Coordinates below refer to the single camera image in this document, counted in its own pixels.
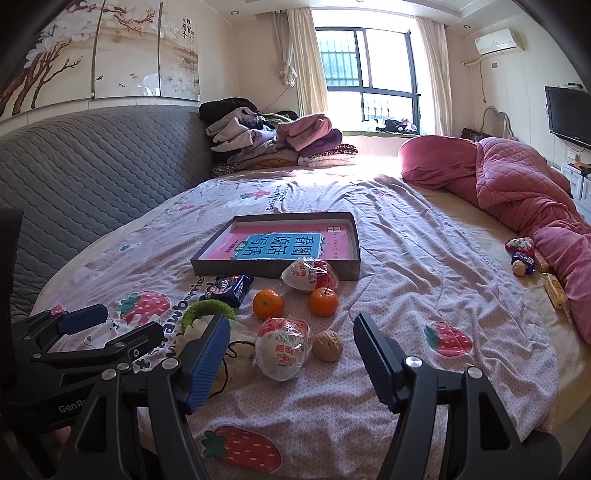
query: ceiling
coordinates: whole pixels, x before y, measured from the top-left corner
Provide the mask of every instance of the ceiling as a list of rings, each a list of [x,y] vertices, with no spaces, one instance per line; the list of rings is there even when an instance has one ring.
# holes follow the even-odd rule
[[[203,0],[229,23],[255,20],[255,15],[284,8],[363,8],[426,17],[462,35],[521,13],[512,0]]]

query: tv screen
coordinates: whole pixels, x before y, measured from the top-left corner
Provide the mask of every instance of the tv screen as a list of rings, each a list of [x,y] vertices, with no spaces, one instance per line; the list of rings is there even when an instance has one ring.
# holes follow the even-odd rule
[[[550,132],[591,148],[591,95],[581,90],[546,87]]]

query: tangerine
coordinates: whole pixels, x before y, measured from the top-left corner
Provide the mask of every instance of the tangerine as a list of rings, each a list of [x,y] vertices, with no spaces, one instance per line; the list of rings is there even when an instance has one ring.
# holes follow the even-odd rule
[[[339,306],[339,297],[332,288],[317,288],[308,299],[308,310],[319,317],[330,317]]]
[[[280,317],[284,307],[283,296],[275,290],[261,290],[252,301],[252,311],[261,320]]]

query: beige curtain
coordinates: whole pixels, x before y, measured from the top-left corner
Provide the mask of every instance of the beige curtain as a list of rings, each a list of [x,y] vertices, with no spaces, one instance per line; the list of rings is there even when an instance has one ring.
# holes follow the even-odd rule
[[[287,10],[302,115],[328,110],[328,90],[310,7]]]
[[[439,22],[416,17],[431,77],[436,135],[452,136],[452,84],[449,79],[449,55],[445,27]]]
[[[281,55],[281,70],[279,78],[286,87],[296,86],[297,73],[291,66],[294,56],[293,42],[291,41],[290,25],[287,20],[287,12],[281,10],[273,12],[273,27],[275,29],[275,41]]]

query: window sill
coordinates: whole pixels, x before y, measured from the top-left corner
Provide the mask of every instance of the window sill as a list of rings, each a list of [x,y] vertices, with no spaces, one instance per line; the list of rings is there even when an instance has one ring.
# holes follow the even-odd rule
[[[358,131],[343,131],[343,137],[382,137],[382,138],[414,138],[419,135],[400,134],[396,132],[368,132],[364,130]]]

